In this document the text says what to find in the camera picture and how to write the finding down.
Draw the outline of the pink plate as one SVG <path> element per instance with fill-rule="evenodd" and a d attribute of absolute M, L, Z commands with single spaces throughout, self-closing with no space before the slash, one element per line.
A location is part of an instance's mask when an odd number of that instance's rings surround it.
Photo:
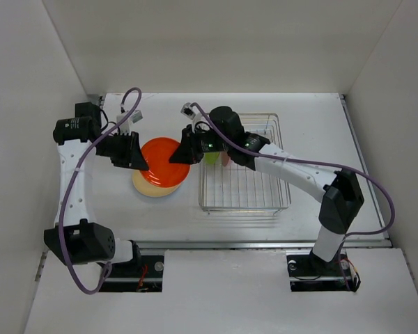
<path fill-rule="evenodd" d="M 227 152 L 222 152 L 222 153 L 220 154 L 220 157 L 221 157 L 221 161 L 222 161 L 222 166 L 223 166 L 223 167 L 227 167 L 227 166 L 229 166 L 229 165 L 230 165 L 230 163 L 231 163 L 231 158 L 230 158 L 230 156 L 228 155 L 228 153 L 227 153 Z"/>

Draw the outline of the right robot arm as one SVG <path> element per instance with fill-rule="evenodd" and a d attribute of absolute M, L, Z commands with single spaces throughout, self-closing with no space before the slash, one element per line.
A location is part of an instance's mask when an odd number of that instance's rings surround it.
<path fill-rule="evenodd" d="M 355 171 L 337 167 L 330 171 L 321 163 L 300 162 L 283 148 L 259 134 L 248 132 L 240 116 L 229 106 L 210 113 L 201 112 L 205 129 L 198 126 L 195 103 L 182 108 L 192 124 L 181 134 L 178 148 L 169 158 L 171 164 L 193 165 L 212 152 L 225 152 L 239 166 L 279 178 L 309 194 L 320 203 L 321 227 L 309 256 L 310 269 L 324 274 L 334 266 L 334 256 L 364 204 Z"/>

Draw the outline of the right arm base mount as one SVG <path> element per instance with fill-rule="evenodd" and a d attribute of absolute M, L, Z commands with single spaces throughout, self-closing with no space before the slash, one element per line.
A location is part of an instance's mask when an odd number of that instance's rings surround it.
<path fill-rule="evenodd" d="M 341 254 L 331 262 L 317 260 L 312 254 L 286 256 L 292 292 L 357 292 L 362 280 L 356 267 Z"/>

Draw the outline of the orange translucent plate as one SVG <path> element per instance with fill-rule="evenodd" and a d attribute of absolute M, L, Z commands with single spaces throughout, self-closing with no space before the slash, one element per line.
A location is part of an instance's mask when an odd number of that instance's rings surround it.
<path fill-rule="evenodd" d="M 143 145 L 141 152 L 149 169 L 142 170 L 141 175 L 148 183 L 161 188 L 171 188 L 179 186 L 186 179 L 190 165 L 169 162 L 178 146 L 178 141 L 168 137 L 153 138 Z"/>

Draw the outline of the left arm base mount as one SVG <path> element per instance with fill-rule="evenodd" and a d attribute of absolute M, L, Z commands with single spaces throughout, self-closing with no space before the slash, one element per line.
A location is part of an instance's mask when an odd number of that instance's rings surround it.
<path fill-rule="evenodd" d="M 140 249 L 132 242 L 134 256 L 128 262 L 115 263 L 103 282 L 101 293 L 156 293 L 162 292 L 165 267 L 164 252 Z"/>

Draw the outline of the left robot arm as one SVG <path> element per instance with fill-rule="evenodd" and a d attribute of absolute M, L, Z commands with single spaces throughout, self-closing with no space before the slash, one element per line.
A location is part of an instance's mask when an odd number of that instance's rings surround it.
<path fill-rule="evenodd" d="M 115 167 L 148 170 L 136 132 L 102 134 L 102 109 L 90 102 L 75 105 L 74 118 L 59 120 L 53 131 L 61 162 L 60 202 L 54 220 L 63 223 L 65 244 L 74 265 L 110 261 L 127 276 L 141 270 L 142 259 L 134 241 L 119 240 L 98 224 L 93 212 L 93 163 L 107 157 Z"/>

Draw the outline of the beige plate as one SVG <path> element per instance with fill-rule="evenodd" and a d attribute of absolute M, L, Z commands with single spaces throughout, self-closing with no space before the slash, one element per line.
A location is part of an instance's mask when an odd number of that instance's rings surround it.
<path fill-rule="evenodd" d="M 142 195 L 151 197 L 151 198 L 161 198 L 172 194 L 176 191 L 180 185 L 176 185 L 173 187 L 160 187 L 155 186 L 149 183 L 145 178 L 142 176 L 139 170 L 135 170 L 132 174 L 132 183 L 135 189 Z"/>

